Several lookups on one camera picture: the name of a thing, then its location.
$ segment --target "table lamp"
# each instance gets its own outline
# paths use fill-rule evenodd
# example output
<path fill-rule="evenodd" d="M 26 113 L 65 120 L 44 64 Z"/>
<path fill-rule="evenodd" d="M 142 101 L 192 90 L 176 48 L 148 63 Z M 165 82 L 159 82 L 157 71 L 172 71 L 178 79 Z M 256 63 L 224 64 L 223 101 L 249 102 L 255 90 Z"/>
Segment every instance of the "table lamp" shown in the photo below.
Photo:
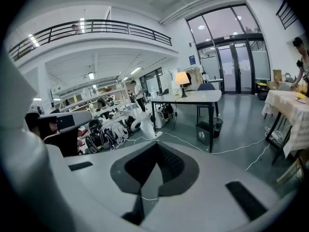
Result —
<path fill-rule="evenodd" d="M 183 87 L 183 84 L 190 83 L 189 82 L 189 78 L 187 76 L 187 73 L 186 72 L 178 72 L 178 73 L 176 73 L 175 81 L 176 81 L 176 84 L 182 86 L 182 90 L 183 90 L 182 98 L 183 97 L 187 97 L 187 95 L 184 92 L 184 87 Z"/>

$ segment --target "doorway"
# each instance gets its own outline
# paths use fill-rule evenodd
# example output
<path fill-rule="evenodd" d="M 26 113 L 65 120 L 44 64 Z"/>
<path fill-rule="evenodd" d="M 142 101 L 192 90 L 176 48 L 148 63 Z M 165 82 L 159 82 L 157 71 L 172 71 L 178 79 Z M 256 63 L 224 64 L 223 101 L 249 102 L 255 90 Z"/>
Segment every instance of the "doorway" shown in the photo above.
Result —
<path fill-rule="evenodd" d="M 253 70 L 246 41 L 216 45 L 225 93 L 251 94 Z"/>

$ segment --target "lamp shade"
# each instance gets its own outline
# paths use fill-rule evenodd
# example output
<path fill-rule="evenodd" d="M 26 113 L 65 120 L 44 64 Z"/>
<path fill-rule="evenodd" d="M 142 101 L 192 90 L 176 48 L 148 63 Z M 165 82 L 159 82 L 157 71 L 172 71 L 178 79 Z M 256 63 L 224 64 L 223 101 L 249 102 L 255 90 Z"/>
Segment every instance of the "lamp shade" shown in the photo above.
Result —
<path fill-rule="evenodd" d="M 175 82 L 177 85 L 189 83 L 189 78 L 186 72 L 178 72 L 175 76 Z"/>

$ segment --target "floor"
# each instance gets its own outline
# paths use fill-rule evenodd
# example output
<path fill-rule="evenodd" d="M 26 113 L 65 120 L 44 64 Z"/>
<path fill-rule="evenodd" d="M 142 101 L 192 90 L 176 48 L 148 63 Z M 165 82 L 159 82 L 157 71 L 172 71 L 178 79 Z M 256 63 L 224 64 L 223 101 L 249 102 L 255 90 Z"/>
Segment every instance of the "floor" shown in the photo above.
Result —
<path fill-rule="evenodd" d="M 130 139 L 138 139 L 144 137 L 145 139 L 154 138 L 155 133 L 152 130 L 152 123 L 149 120 L 151 113 L 151 105 L 148 104 L 146 113 L 139 111 L 139 117 L 142 119 L 141 129 L 136 132 Z M 213 153 L 223 152 L 227 150 L 244 147 L 260 141 L 265 138 L 265 127 L 271 127 L 274 123 L 275 116 L 267 115 L 266 119 L 262 115 L 264 101 L 258 100 L 254 95 L 223 95 L 218 102 L 220 119 L 223 121 L 220 136 L 214 139 Z M 196 138 L 196 106 L 194 105 L 177 105 L 177 122 L 174 128 L 175 119 L 169 121 L 164 128 L 159 131 L 170 132 L 171 135 L 177 136 L 184 141 L 200 148 L 207 150 L 205 145 L 200 143 Z M 200 121 L 208 121 L 207 108 L 201 109 Z M 285 124 L 282 130 L 283 135 L 288 131 L 289 123 Z M 190 146 L 177 138 L 171 137 L 168 134 L 162 134 L 158 137 L 160 141 L 172 142 L 181 145 Z M 140 138 L 135 144 L 144 142 Z M 132 145 L 134 142 L 126 142 L 122 147 Z M 234 163 L 242 169 L 246 169 L 250 163 L 255 161 L 257 157 L 263 152 L 264 148 L 268 146 L 266 141 L 261 141 L 256 145 L 248 148 L 239 149 L 233 152 L 219 154 L 218 157 Z M 275 156 L 276 149 L 272 146 L 266 149 L 265 153 L 260 157 L 259 161 L 253 164 L 248 171 L 259 179 L 268 183 L 272 188 L 283 197 L 288 192 L 297 188 L 300 181 L 296 177 L 292 177 L 284 184 L 276 184 L 275 181 L 279 178 L 292 164 L 289 159 L 284 159 L 280 156 L 276 163 L 272 166 L 271 162 Z M 147 194 L 154 197 L 154 190 L 150 190 L 151 185 L 145 185 Z"/>

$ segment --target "tablecloth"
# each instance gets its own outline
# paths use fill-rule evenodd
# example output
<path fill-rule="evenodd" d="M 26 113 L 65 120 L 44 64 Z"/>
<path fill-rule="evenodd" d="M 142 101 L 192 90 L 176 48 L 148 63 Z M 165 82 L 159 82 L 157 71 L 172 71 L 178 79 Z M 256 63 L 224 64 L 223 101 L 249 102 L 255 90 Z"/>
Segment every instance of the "tablecloth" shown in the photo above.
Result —
<path fill-rule="evenodd" d="M 306 103 L 295 100 L 296 92 L 270 90 L 265 100 L 262 114 L 277 114 L 280 111 L 287 117 L 291 125 L 291 136 L 283 147 L 285 157 L 291 150 L 309 147 L 309 98 Z"/>

